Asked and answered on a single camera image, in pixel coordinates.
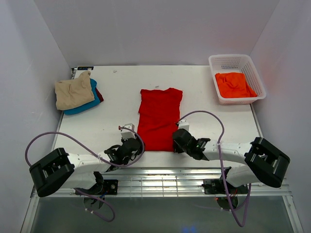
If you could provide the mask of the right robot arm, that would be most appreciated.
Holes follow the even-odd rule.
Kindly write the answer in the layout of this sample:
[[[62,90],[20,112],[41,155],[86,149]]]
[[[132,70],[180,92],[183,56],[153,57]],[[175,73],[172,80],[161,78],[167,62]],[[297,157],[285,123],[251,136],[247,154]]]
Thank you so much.
[[[290,158],[262,137],[250,143],[218,143],[209,138],[193,137],[187,130],[173,133],[173,142],[178,153],[186,153],[195,160],[224,160],[239,163],[239,167],[225,168],[225,181],[231,187],[248,183],[263,183],[280,188]]]

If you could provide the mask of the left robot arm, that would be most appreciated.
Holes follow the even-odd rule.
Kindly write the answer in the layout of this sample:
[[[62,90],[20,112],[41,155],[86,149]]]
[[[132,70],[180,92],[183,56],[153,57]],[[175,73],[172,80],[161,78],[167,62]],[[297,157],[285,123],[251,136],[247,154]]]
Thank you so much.
[[[104,188],[103,173],[123,168],[142,152],[138,138],[122,140],[94,157],[67,153],[57,148],[30,166],[39,197],[47,197],[61,188],[77,188],[87,194],[99,194]]]

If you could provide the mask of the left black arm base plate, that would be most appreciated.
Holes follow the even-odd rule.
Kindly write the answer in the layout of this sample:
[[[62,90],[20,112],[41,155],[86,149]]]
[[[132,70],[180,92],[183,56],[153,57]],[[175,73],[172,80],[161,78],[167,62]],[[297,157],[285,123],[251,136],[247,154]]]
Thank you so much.
[[[99,195],[116,195],[118,193],[118,180],[104,180]]]

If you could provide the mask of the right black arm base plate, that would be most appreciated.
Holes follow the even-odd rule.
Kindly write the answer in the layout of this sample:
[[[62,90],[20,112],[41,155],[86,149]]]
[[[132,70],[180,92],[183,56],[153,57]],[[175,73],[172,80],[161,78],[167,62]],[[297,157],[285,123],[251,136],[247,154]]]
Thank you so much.
[[[245,185],[241,185],[238,187],[234,187],[229,183],[227,184],[228,193],[230,195],[233,194],[247,194],[248,193],[248,187]],[[204,179],[202,187],[204,188],[205,194],[226,194],[225,192],[225,186],[222,179]]]

